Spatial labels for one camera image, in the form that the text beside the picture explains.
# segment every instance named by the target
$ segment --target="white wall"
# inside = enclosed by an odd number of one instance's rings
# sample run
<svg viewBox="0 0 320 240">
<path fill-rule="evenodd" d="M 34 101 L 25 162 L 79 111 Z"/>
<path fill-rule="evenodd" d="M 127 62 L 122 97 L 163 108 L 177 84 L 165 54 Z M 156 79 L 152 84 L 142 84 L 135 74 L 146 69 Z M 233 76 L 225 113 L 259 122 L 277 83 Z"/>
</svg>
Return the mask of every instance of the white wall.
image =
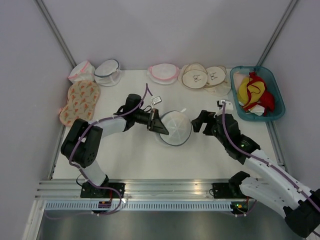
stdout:
<svg viewBox="0 0 320 240">
<path fill-rule="evenodd" d="M 290 173 L 320 188 L 320 1 L 297 5 L 264 66 L 275 75 L 286 113 L 276 122 Z"/>
<path fill-rule="evenodd" d="M 0 239 L 18 240 L 48 175 L 71 70 L 32 0 L 0 3 Z"/>
<path fill-rule="evenodd" d="M 44 0 L 75 61 L 254 65 L 289 0 Z"/>
</svg>

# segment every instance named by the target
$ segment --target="blue plastic bin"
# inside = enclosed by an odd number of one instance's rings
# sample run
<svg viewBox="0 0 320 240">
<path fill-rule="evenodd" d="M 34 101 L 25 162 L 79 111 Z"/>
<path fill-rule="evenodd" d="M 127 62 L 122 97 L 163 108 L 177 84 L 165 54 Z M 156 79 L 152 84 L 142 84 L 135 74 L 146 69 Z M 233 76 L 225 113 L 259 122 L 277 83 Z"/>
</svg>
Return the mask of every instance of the blue plastic bin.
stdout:
<svg viewBox="0 0 320 240">
<path fill-rule="evenodd" d="M 241 74 L 246 74 L 246 75 L 249 75 L 249 73 L 251 72 L 255 72 L 259 77 L 261 77 L 265 81 L 267 90 L 274 96 L 275 108 L 273 112 L 268 112 L 266 116 L 263 116 L 263 115 L 258 116 L 254 113 L 246 113 L 244 111 L 244 109 L 239 104 L 238 98 L 237 98 L 237 91 L 234 83 L 234 73 L 236 72 L 239 72 Z M 232 68 L 230 72 L 230 80 L 231 80 L 233 98 L 235 102 L 235 108 L 239 117 L 242 118 L 243 120 L 253 121 L 253 122 L 268 122 L 268 121 L 277 120 L 285 114 L 286 107 L 285 107 L 284 101 L 281 97 L 275 76 L 269 69 L 263 66 L 236 66 Z"/>
</svg>

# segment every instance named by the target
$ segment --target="floral pattern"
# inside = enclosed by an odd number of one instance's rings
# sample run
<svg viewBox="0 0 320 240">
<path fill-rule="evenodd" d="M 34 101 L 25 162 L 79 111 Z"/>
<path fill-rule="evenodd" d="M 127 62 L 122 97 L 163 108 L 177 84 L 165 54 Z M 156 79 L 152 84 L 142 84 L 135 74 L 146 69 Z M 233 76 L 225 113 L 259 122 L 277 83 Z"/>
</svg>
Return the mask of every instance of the floral pattern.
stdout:
<svg viewBox="0 0 320 240">
<path fill-rule="evenodd" d="M 67 104 L 59 114 L 62 124 L 71 127 L 76 119 L 92 120 L 99 96 L 100 88 L 92 81 L 73 84 L 68 90 Z"/>
</svg>

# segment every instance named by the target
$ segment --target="white table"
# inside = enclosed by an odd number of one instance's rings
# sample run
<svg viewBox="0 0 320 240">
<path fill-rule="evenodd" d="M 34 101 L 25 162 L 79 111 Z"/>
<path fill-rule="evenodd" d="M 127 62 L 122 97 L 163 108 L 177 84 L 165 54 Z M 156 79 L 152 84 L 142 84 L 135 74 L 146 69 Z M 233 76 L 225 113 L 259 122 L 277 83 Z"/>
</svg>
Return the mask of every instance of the white table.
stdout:
<svg viewBox="0 0 320 240">
<path fill-rule="evenodd" d="M 232 92 L 226 97 L 215 97 L 204 89 L 191 90 L 178 81 L 171 85 L 152 82 L 146 70 L 123 71 L 122 79 L 116 86 L 101 86 L 101 96 L 97 102 L 93 119 L 101 119 L 115 113 L 125 104 L 128 94 L 143 95 L 145 84 L 154 96 L 161 96 L 162 103 L 156 108 L 164 114 L 171 110 L 182 110 L 190 120 L 198 117 L 201 110 L 218 111 L 217 100 L 228 98 L 233 101 Z M 150 104 L 147 95 L 144 105 Z M 265 153 L 276 162 L 275 152 L 264 122 L 241 120 L 236 110 L 233 117 L 238 121 L 241 132 L 256 141 Z M 110 179 L 229 179 L 239 171 L 253 177 L 256 173 L 242 166 L 226 153 L 224 147 L 214 136 L 191 133 L 190 139 L 182 146 L 173 147 L 159 144 L 155 134 L 145 125 L 135 124 L 129 131 L 116 133 L 101 140 L 97 161 Z M 58 155 L 53 179 L 75 179 L 79 171 L 69 165 L 61 153 Z"/>
</svg>

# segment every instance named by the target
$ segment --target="teal basket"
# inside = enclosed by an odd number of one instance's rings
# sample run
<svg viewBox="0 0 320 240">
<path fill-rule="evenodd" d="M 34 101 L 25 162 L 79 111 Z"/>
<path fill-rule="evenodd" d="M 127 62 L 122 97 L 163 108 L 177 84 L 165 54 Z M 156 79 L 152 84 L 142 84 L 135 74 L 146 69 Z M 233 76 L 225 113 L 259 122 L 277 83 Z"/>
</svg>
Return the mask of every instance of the teal basket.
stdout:
<svg viewBox="0 0 320 240">
<path fill-rule="evenodd" d="M 261 77 L 265 81 L 268 92 L 270 92 L 274 96 L 275 108 L 273 112 L 268 112 L 266 116 L 258 116 L 254 113 L 246 113 L 243 110 L 243 108 L 238 102 L 237 91 L 234 83 L 234 73 L 236 72 L 246 75 L 249 75 L 249 73 L 251 72 L 255 72 L 259 77 Z M 252 122 L 269 122 L 277 120 L 285 114 L 286 107 L 284 101 L 281 97 L 275 76 L 269 69 L 263 66 L 236 66 L 232 68 L 230 72 L 230 80 L 233 98 L 235 102 L 235 108 L 241 119 Z"/>
</svg>

